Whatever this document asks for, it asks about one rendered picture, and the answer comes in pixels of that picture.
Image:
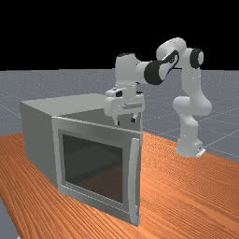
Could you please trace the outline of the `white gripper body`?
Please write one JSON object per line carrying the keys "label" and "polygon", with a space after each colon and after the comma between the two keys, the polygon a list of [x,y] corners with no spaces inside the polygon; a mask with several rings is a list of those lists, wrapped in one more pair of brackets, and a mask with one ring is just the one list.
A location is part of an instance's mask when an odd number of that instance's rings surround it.
{"label": "white gripper body", "polygon": [[145,110],[145,99],[142,92],[136,89],[113,88],[105,93],[105,114],[117,117],[124,114],[137,116]]}

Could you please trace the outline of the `grey microwave door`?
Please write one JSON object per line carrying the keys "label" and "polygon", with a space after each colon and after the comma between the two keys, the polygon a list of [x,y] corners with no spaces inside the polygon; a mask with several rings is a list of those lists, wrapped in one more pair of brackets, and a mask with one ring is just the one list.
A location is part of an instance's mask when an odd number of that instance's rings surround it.
{"label": "grey microwave door", "polygon": [[142,133],[63,117],[52,130],[58,191],[138,226]]}

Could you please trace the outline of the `grey microwave oven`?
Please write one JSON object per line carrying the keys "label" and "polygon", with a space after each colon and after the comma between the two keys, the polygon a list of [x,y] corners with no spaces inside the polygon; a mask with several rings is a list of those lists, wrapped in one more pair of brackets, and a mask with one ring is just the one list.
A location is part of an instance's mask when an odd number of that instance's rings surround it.
{"label": "grey microwave oven", "polygon": [[20,102],[22,131],[27,157],[57,186],[57,173],[53,153],[52,118],[65,118],[93,123],[106,128],[104,137],[112,142],[120,140],[119,133],[139,134],[143,131],[142,112],[136,122],[133,114],[118,116],[119,126],[105,114],[105,96],[91,93]]}

